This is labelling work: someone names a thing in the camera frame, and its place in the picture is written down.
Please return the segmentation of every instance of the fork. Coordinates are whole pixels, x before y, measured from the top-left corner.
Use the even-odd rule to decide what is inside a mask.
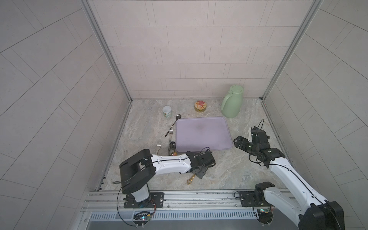
[[[159,150],[157,150],[157,155],[159,154],[159,151],[161,149],[161,140],[157,141],[157,146],[159,147]]]

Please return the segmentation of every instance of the metal bracket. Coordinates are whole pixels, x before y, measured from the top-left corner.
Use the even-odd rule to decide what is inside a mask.
[[[242,207],[254,207],[254,206],[257,206],[257,207],[269,207],[271,206],[271,204],[267,203],[267,202],[263,202],[263,203],[257,203],[255,201],[255,193],[254,191],[249,191],[249,192],[246,192],[246,191],[240,191],[239,193],[239,198],[240,198],[240,202],[241,202],[241,206]]]
[[[163,192],[151,192],[151,199],[156,204],[156,208],[163,207],[163,199],[164,193]],[[128,194],[125,198],[124,208],[139,208],[139,204],[135,201],[134,196],[132,194]],[[151,202],[145,208],[154,208]]]

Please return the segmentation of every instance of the round tin can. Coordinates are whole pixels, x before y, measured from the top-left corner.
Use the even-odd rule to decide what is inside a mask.
[[[199,100],[196,103],[194,103],[194,110],[201,113],[204,112],[207,108],[207,105],[204,101]]]

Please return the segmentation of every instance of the marble countertop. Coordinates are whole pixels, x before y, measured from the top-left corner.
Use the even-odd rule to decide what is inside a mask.
[[[112,184],[113,181],[121,180],[119,164],[142,149],[148,148],[151,154],[157,154],[159,139],[162,146],[158,155],[167,156],[170,134],[167,137],[164,135],[175,121],[177,114],[181,114],[182,119],[222,116],[220,111],[222,99],[204,100],[207,109],[203,113],[194,110],[196,101],[197,99],[134,100],[102,189],[119,190],[120,184]],[[172,107],[171,118],[163,116],[162,108],[166,105]],[[270,146],[280,149],[259,99],[244,99],[238,116],[226,118],[231,138],[235,139],[238,136],[248,138],[249,128],[257,126],[262,119],[265,119],[263,130],[270,136]],[[171,140],[175,141],[175,129]],[[265,181],[273,183],[277,188],[286,188],[273,172],[250,162],[248,153],[240,149],[233,147],[213,151],[212,155],[216,165],[209,168],[202,179],[195,177],[192,184],[187,185],[191,173],[156,175],[148,182],[150,190],[254,189],[256,184]]]

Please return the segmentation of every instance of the spoon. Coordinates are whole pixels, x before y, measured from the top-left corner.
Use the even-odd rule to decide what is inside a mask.
[[[177,120],[179,120],[181,118],[181,114],[178,114],[178,115],[176,115],[176,117],[175,117],[175,122],[173,123],[173,125],[172,126],[174,126],[175,125],[175,123],[176,123],[176,121]]]

